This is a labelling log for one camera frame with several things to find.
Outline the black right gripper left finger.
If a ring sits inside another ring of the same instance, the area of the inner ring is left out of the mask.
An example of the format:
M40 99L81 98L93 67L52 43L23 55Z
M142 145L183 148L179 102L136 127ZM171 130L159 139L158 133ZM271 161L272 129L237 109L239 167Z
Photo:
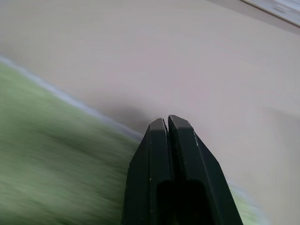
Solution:
M151 122L127 171L120 225L171 225L173 165L162 118Z

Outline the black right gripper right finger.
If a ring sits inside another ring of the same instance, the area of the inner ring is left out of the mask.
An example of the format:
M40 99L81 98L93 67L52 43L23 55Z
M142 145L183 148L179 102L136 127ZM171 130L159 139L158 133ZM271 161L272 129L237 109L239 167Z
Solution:
M219 162L191 124L169 115L179 225L243 225Z

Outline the fluffy green towel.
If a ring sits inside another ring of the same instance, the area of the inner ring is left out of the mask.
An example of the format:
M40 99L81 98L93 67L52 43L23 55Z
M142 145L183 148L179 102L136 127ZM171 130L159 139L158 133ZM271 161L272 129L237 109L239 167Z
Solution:
M0 56L0 225L120 225L128 166L144 135ZM169 141L171 225L179 225ZM269 225L228 186L243 225Z

